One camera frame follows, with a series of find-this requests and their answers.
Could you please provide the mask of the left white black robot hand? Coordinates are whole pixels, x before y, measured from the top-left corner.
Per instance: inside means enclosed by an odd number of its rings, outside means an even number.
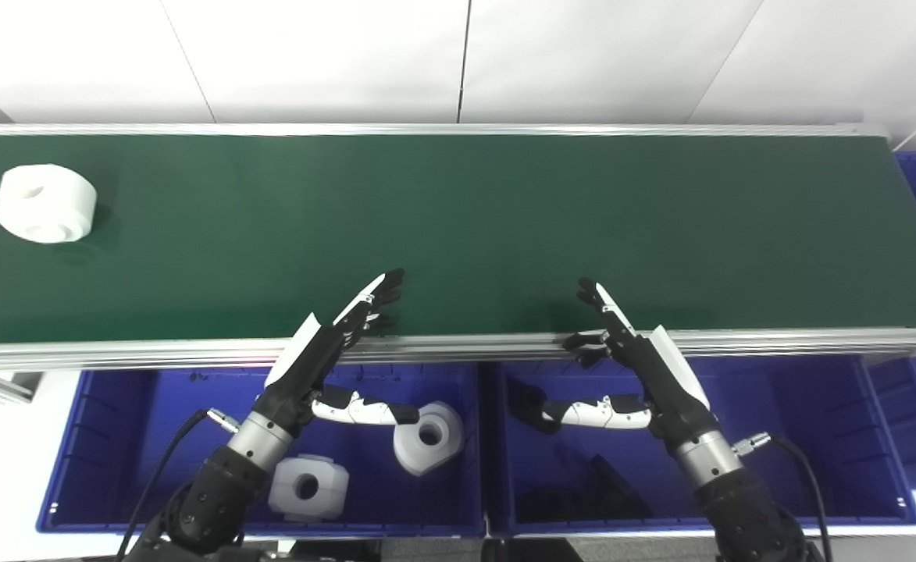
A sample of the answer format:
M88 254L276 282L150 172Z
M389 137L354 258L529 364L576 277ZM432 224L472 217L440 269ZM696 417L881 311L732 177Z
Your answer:
M330 324L319 322L315 314L305 318L273 363L252 410L293 437L315 418L350 425L418 423L418 407L326 383L344 352L387 323L380 309L401 297L404 277L404 269L379 274Z

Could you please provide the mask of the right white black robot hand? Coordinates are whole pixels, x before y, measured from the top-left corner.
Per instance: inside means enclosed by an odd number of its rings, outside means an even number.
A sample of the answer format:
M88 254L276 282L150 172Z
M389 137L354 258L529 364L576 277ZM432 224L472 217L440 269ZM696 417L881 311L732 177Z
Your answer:
M643 392L546 399L540 407L544 421L601 429L648 429L672 447L694 443L721 429L696 373L664 326L658 325L648 335L640 333L604 285L587 277L579 279L578 298L596 311L603 326L568 336L562 347L575 355L580 367L612 360L629 369Z

